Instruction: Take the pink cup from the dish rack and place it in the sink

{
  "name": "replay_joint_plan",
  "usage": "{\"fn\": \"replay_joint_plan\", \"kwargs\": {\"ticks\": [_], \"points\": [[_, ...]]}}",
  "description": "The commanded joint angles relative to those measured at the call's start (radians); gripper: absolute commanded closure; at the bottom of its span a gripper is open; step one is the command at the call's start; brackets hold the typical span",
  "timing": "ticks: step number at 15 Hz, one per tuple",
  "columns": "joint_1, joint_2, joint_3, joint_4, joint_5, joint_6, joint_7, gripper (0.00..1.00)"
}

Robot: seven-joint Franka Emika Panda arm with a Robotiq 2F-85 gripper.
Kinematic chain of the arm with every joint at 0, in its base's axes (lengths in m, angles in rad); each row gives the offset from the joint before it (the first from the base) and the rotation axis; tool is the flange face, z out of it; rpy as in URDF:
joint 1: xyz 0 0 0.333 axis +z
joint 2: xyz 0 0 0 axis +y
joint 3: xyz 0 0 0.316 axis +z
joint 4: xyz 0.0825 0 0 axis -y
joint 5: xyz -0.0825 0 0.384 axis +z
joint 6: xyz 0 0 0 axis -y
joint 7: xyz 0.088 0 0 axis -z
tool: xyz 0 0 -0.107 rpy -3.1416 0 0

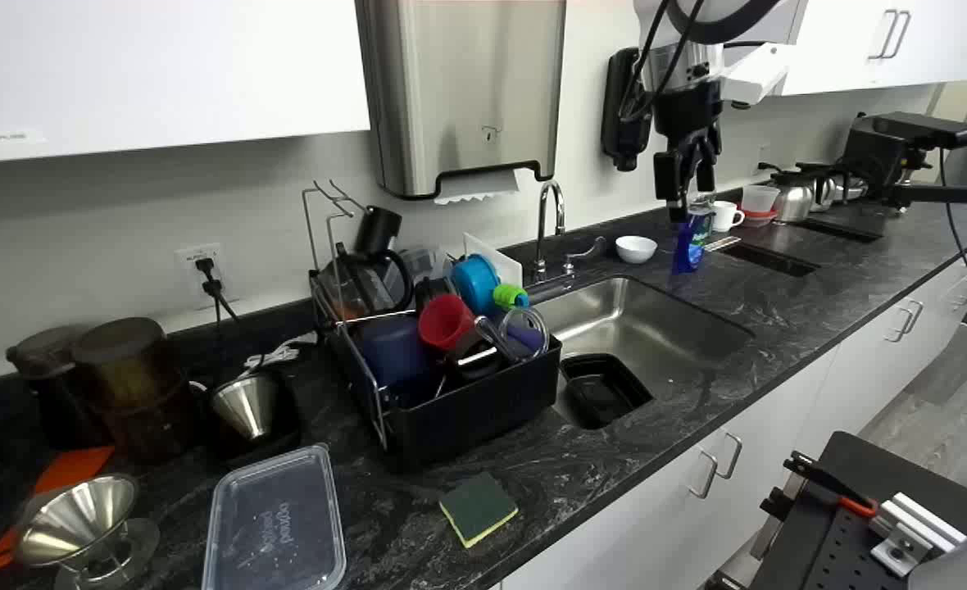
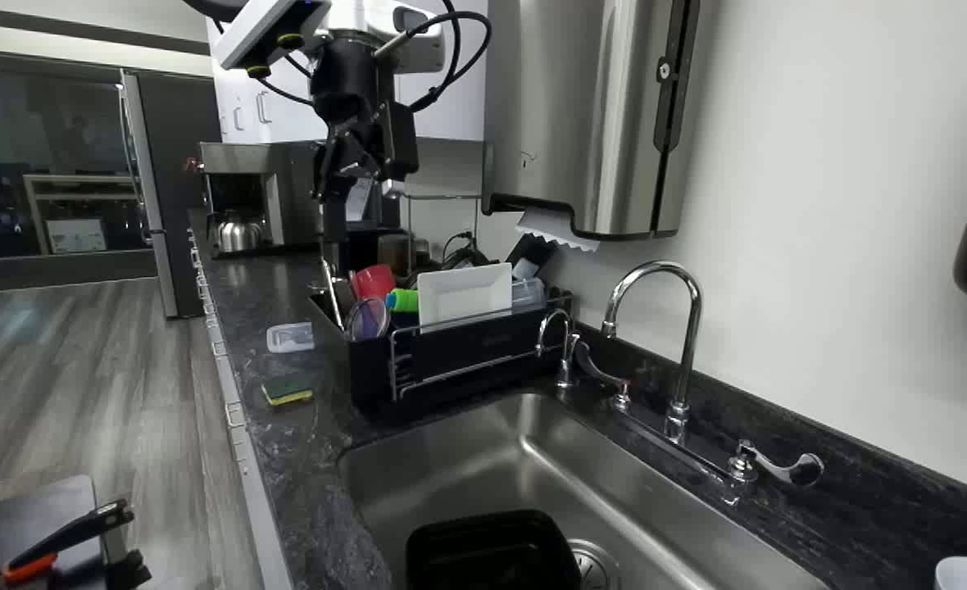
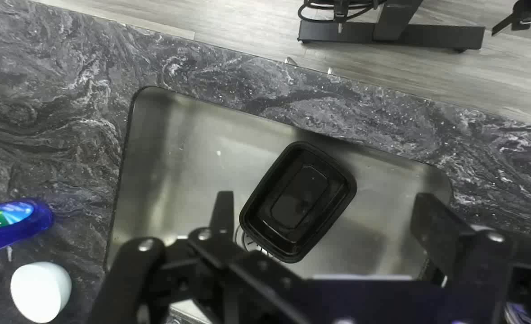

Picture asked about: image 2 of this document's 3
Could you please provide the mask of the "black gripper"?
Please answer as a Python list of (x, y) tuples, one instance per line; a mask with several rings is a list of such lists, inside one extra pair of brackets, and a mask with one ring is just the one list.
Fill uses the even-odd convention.
[(329, 233), (344, 230), (344, 203), (356, 180), (407, 180), (420, 169), (413, 112), (394, 98), (394, 63), (364, 36), (330, 36), (312, 79), (324, 120), (317, 201)]

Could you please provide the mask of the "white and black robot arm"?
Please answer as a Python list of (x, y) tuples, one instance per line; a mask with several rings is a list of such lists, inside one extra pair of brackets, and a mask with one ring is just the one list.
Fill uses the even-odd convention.
[(455, 0), (187, 0), (220, 40), (215, 63), (270, 83), (302, 52), (316, 63), (302, 105), (324, 124), (317, 203), (342, 236), (356, 182), (395, 194), (420, 169), (416, 118), (473, 74), (493, 17)]

